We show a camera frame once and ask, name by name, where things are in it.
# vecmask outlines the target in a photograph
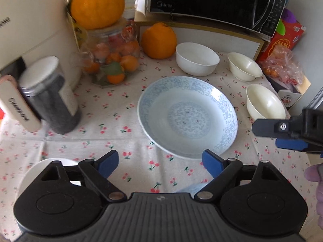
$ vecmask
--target black canister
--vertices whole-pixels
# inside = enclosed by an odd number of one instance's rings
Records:
[[[21,75],[19,87],[55,133],[69,133],[80,122],[80,107],[57,57],[47,56],[34,62]]]

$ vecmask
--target white bowl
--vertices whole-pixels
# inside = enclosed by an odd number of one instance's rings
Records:
[[[253,120],[285,119],[285,108],[280,99],[259,84],[247,87],[247,109]]]
[[[21,180],[16,194],[16,199],[25,191],[25,189],[31,184],[31,182],[35,180],[35,178],[45,169],[46,166],[48,166],[52,161],[56,160],[61,161],[63,166],[77,166],[77,162],[66,158],[49,158],[38,162],[27,171]],[[71,183],[80,186],[79,181],[71,181]]]
[[[189,76],[160,79],[142,93],[138,119],[161,149],[188,159],[201,159],[205,149],[221,155],[238,132],[235,110],[214,86]]]
[[[250,82],[263,75],[260,66],[251,58],[240,53],[228,53],[230,71],[241,81]]]
[[[206,76],[214,71],[220,58],[212,49],[198,43],[180,43],[176,46],[176,62],[186,73]]]

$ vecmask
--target cream bowl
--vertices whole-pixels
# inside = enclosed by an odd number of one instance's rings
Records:
[[[214,71],[220,58],[212,49],[198,43],[180,43],[176,46],[176,62],[186,73],[206,76]]]
[[[228,53],[229,67],[233,76],[250,82],[263,75],[260,66],[251,58],[240,53]]]
[[[259,84],[247,87],[247,110],[253,120],[286,118],[285,108],[280,99]]]

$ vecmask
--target green object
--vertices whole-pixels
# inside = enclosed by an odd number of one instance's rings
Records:
[[[286,28],[285,25],[283,23],[283,21],[281,19],[279,19],[277,28],[276,28],[276,32],[279,33],[280,35],[284,36],[286,33]]]
[[[100,69],[106,74],[106,75],[119,75],[123,73],[122,67],[120,63],[118,62],[112,62],[108,65],[103,65],[100,67]]]

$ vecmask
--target microwave handle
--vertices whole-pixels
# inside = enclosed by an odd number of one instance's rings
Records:
[[[268,16],[270,15],[270,13],[273,9],[275,0],[268,0],[268,3],[266,5],[264,12],[262,13],[260,19],[255,23],[256,9],[258,6],[258,2],[259,2],[259,0],[255,0],[254,9],[253,9],[253,13],[252,13],[252,29],[253,30],[258,30],[267,21]]]

